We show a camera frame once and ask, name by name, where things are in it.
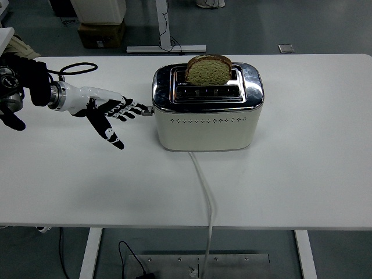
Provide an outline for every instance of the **shoe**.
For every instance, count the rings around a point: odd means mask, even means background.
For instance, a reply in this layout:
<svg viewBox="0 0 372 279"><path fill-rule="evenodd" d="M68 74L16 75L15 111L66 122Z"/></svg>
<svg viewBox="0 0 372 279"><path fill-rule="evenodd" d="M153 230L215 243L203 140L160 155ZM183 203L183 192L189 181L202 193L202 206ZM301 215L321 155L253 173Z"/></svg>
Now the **shoe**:
<svg viewBox="0 0 372 279"><path fill-rule="evenodd" d="M196 0L196 5L204 9L223 8L225 0Z"/></svg>

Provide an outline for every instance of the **white table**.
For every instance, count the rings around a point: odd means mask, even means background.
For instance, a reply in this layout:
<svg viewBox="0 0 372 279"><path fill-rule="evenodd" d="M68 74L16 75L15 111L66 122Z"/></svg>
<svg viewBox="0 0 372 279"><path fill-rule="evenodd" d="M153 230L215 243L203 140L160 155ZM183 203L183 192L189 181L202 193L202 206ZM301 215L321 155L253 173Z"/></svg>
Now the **white table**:
<svg viewBox="0 0 372 279"><path fill-rule="evenodd" d="M256 67L265 102L251 145L197 153L217 206L214 226L372 229L372 58L240 55ZM190 56L41 58L50 69L89 61L77 87L151 104L154 72ZM154 117L110 120L126 148L87 119L24 100L25 131L0 126L0 224L72 227L205 227L208 208L187 153L158 141Z"/></svg>

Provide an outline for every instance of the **cream toaster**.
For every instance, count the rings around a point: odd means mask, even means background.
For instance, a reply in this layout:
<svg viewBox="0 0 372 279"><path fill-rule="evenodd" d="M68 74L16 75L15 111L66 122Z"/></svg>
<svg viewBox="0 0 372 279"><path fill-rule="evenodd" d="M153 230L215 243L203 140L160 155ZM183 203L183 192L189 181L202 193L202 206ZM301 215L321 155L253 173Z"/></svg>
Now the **cream toaster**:
<svg viewBox="0 0 372 279"><path fill-rule="evenodd" d="M232 64L224 85L185 82L187 64L156 71L152 107L160 143L171 151L227 151L247 147L256 130L264 93L260 75L246 63Z"/></svg>

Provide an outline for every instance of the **cardboard box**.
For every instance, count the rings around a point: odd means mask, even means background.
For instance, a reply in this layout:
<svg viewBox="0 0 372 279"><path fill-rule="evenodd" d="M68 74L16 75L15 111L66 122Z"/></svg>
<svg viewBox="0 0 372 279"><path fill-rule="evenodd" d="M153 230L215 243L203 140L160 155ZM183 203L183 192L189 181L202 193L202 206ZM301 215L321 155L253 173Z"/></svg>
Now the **cardboard box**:
<svg viewBox="0 0 372 279"><path fill-rule="evenodd" d="M118 48L126 29L124 20L119 25L90 25L81 23L78 28L85 48Z"/></svg>

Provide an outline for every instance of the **bread crust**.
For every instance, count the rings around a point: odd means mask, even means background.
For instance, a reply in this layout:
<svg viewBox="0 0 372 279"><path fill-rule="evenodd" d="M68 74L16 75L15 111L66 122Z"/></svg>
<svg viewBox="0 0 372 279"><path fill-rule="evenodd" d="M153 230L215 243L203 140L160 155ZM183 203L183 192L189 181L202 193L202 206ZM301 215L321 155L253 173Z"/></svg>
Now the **bread crust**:
<svg viewBox="0 0 372 279"><path fill-rule="evenodd" d="M193 65L203 60L218 60L226 64L229 68L229 79L231 79L232 63L230 59L223 55L212 54L212 55L199 55L199 56L196 56L190 59L189 62L187 63L187 69L185 71L185 81L188 81L188 72L193 67Z"/></svg>

